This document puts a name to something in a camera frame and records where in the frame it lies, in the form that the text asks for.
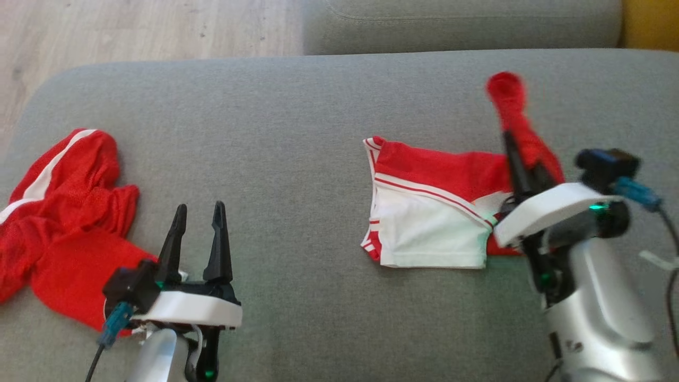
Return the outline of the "grey sofa seat cushion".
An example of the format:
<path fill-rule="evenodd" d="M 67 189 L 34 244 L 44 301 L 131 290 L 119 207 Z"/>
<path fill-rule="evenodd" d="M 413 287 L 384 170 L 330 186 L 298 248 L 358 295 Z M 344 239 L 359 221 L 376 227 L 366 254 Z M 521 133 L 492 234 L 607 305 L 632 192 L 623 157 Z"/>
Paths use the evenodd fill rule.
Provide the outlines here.
<path fill-rule="evenodd" d="M 364 138 L 502 152 L 485 92 L 514 72 L 569 180 L 587 148 L 638 155 L 679 224 L 679 53 L 484 50 L 233 58 L 74 68 L 42 85 L 0 162 L 0 210 L 28 167 L 79 127 L 119 148 L 141 191 L 129 240 L 157 254 L 188 206 L 181 267 L 201 278 L 225 203 L 244 322 L 219 382 L 543 382 L 554 365 L 523 258 L 482 271 L 398 270 L 360 247 Z"/>

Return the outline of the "grey sofa back cushion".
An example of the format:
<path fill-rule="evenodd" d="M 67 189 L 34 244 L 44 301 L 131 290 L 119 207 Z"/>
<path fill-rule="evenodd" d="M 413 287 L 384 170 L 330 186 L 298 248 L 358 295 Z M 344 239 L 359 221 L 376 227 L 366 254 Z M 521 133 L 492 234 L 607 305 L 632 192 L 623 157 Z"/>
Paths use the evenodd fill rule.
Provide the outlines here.
<path fill-rule="evenodd" d="M 622 0 L 303 0 L 307 55 L 614 48 Z"/>

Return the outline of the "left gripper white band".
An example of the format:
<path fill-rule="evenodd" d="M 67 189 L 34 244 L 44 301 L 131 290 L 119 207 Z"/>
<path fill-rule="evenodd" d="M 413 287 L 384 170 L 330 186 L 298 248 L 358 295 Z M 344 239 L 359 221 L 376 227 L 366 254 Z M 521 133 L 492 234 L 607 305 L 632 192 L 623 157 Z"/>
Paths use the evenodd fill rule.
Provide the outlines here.
<path fill-rule="evenodd" d="M 187 206 L 177 207 L 158 256 L 156 282 L 150 286 L 152 303 L 145 301 L 129 320 L 137 331 L 147 323 L 175 326 L 239 328 L 244 317 L 241 302 L 230 284 L 233 280 L 230 237 L 222 201 L 216 201 L 212 217 L 214 236 L 202 278 L 206 283 L 181 283 L 180 248 L 187 223 Z"/>

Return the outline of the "red white basketball jersey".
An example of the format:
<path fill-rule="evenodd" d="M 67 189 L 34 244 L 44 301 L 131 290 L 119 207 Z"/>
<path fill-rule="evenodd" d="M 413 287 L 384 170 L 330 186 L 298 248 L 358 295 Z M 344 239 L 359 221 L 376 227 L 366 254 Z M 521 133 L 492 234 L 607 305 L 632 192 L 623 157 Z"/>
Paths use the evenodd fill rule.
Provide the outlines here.
<path fill-rule="evenodd" d="M 512 194 L 504 154 L 448 152 L 374 136 L 363 141 L 372 178 L 362 242 L 381 266 L 483 269 L 500 248 L 493 231 Z"/>

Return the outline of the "red shorts white stripe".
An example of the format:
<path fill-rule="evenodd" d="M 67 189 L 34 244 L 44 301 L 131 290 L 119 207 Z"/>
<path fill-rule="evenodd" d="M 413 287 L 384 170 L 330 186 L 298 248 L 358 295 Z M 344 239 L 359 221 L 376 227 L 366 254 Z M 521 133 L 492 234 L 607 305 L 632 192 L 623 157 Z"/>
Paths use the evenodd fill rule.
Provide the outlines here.
<path fill-rule="evenodd" d="M 117 143 L 75 129 L 29 167 L 0 211 L 0 303 L 28 285 L 46 307 L 93 329 L 119 267 L 155 256 L 128 241 L 140 195 L 117 186 Z"/>

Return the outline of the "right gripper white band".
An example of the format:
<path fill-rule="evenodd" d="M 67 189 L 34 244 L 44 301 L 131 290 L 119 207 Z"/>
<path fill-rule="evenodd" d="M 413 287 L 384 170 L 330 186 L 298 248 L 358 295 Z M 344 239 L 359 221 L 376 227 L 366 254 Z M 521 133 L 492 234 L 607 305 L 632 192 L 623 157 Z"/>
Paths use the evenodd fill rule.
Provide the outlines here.
<path fill-rule="evenodd" d="M 623 200 L 619 195 L 601 194 L 583 183 L 558 185 L 558 181 L 543 162 L 536 162 L 529 175 L 511 131 L 503 132 L 503 142 L 513 197 L 526 200 L 495 226 L 495 242 L 500 248 L 514 245 L 518 239 L 570 219 L 597 203 Z M 533 196 L 534 191 L 543 193 Z"/>

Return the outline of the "yellow cushion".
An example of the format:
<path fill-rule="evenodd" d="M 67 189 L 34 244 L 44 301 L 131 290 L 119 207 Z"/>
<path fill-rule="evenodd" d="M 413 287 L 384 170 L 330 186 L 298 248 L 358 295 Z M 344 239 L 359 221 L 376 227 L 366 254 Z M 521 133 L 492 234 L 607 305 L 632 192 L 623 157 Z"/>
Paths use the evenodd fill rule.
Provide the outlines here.
<path fill-rule="evenodd" d="M 679 0 L 622 0 L 622 46 L 679 53 Z"/>

